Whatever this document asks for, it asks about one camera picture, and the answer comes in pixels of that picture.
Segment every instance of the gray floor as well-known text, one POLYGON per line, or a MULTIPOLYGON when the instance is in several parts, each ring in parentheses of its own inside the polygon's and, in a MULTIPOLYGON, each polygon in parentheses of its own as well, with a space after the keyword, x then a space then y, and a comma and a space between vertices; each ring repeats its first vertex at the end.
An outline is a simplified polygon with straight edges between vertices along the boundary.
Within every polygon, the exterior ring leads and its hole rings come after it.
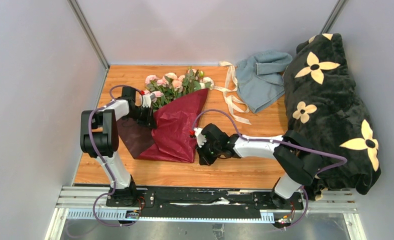
MULTIPOLYGON (((89 231, 95 220, 71 220, 65 224, 71 235, 89 231)), ((139 221, 130 227, 98 225, 82 238, 89 240, 350 240, 346 222, 339 213, 312 213, 285 232, 271 232, 271 224, 150 222, 139 221)), ((64 232, 62 240, 69 238, 64 232)))

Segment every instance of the dark red fabric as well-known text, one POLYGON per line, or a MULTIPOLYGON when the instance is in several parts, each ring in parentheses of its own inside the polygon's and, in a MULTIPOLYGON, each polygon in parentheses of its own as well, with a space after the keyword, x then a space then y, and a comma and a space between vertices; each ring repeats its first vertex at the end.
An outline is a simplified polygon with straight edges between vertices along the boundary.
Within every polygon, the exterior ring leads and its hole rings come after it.
POLYGON ((157 129, 151 131, 152 139, 149 139, 148 130, 138 128, 136 124, 126 125, 127 123, 119 120, 117 126, 120 138, 132 157, 193 163, 196 140, 190 137, 190 130, 194 119, 202 112, 208 93, 209 89, 201 89, 182 96, 157 110, 154 113, 157 129), (143 147, 146 150, 137 156, 138 150, 142 150, 143 147))

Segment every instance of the wooden table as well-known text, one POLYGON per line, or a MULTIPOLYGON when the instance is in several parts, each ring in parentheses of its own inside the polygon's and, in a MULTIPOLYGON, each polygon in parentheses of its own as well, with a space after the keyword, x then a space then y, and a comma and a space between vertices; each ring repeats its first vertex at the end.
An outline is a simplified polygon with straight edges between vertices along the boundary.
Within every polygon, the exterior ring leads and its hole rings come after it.
MULTIPOLYGON (((211 77, 217 86, 225 85, 227 67, 195 66, 211 77)), ((186 66, 138 66, 115 65, 111 66, 101 94, 99 106, 110 101, 109 89, 116 85, 130 85, 144 90, 144 80, 148 75, 159 77, 174 72, 178 76, 185 74, 186 66)), ((113 91, 115 97, 120 96, 121 88, 113 91)), ((219 109, 228 112, 227 104, 220 91, 209 92, 205 109, 219 109)), ((248 136, 270 137, 285 133, 287 130, 286 108, 284 97, 267 109, 253 113, 237 113, 247 118, 252 125, 237 122, 241 133, 248 136)), ((217 125, 228 135, 234 134, 230 120, 217 112, 208 112, 200 121, 201 127, 208 123, 217 125)), ((218 187, 218 188, 272 188, 283 169, 277 161, 258 157, 243 159, 218 159, 211 166, 200 166, 198 154, 195 154, 194 163, 179 163, 169 161, 151 161, 133 159, 125 145, 120 141, 118 152, 126 169, 132 174, 137 185, 153 186, 189 186, 189 187, 218 187)), ((109 179, 102 167, 87 154, 83 154, 75 183, 108 184, 109 179)))

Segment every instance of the white wall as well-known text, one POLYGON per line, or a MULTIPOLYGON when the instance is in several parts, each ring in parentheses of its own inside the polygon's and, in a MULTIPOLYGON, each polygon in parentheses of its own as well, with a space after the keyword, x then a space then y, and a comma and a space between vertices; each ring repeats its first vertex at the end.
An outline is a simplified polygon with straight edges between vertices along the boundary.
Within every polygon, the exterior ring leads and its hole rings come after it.
POLYGON ((379 140, 381 176, 357 198, 367 239, 394 239, 394 0, 350 0, 331 33, 341 33, 357 90, 379 140))
POLYGON ((318 34, 336 0, 78 0, 112 65, 233 63, 318 34))
POLYGON ((104 70, 66 0, 0 0, 0 239, 43 239, 104 70))

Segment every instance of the metal corner post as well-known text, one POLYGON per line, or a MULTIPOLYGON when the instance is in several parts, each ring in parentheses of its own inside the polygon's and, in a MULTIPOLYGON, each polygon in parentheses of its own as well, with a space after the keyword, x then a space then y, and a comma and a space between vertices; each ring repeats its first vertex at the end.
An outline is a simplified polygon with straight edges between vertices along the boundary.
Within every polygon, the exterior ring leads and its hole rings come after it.
POLYGON ((91 31, 90 25, 87 22, 87 19, 85 18, 77 0, 67 0, 69 3, 70 7, 73 10, 73 13, 75 14, 76 18, 78 19, 78 22, 80 23, 83 31, 85 32, 86 37, 89 40, 89 43, 91 44, 92 48, 94 49, 95 53, 97 54, 98 59, 100 60, 101 64, 104 66, 106 69, 106 72, 109 70, 109 63, 107 62, 106 57, 103 54, 102 49, 100 48, 96 37, 93 34, 93 31, 91 31))
POLYGON ((348 0, 338 0, 319 34, 329 33, 348 0))

